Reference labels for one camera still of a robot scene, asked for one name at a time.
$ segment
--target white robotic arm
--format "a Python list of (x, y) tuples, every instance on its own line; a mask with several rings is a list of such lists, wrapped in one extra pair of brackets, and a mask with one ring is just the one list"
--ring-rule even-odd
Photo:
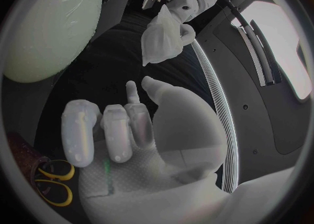
[(194, 29), (184, 22), (214, 6), (217, 0), (168, 0), (143, 33), (143, 65), (159, 63), (179, 55), (195, 39)]

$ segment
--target dark red object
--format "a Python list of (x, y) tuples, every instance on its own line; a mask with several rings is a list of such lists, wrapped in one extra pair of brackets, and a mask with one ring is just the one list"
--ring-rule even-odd
[(37, 167), (50, 159), (36, 151), (18, 133), (10, 132), (7, 134), (9, 146), (17, 165), (30, 185), (36, 189), (34, 176)]

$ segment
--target black fabric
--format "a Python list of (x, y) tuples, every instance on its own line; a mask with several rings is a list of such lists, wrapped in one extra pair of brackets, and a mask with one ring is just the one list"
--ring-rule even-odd
[[(86, 99), (96, 103), (101, 112), (110, 104), (125, 105), (125, 87), (129, 80), (136, 82), (140, 100), (152, 117), (157, 105), (141, 87), (146, 75), (189, 89), (214, 108), (205, 76), (191, 46), (185, 46), (173, 59), (142, 66), (141, 35), (150, 20), (137, 13), (125, 14), (120, 24), (89, 45), (64, 71), (42, 112), (35, 139), (37, 150), (51, 159), (65, 159), (60, 129), (65, 105), (74, 99)], [(218, 186), (221, 186), (221, 172), (220, 169)], [(73, 203), (66, 208), (55, 208), (73, 223), (82, 223), (86, 218), (78, 199), (78, 175), (79, 169), (76, 169), (75, 177), (68, 182), (73, 191)]]

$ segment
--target window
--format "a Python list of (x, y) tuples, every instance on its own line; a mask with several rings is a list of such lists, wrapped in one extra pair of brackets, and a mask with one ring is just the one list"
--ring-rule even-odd
[[(248, 22), (253, 19), (257, 23), (296, 95), (305, 99), (312, 91), (312, 83), (297, 54), (299, 37), (281, 7), (255, 1), (241, 14)], [(232, 23), (240, 26), (236, 18)]]

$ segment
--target white plastic bag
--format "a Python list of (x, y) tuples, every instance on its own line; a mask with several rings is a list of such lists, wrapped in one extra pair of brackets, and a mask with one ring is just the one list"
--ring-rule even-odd
[(182, 52), (181, 25), (163, 5), (142, 35), (143, 66), (174, 58)]

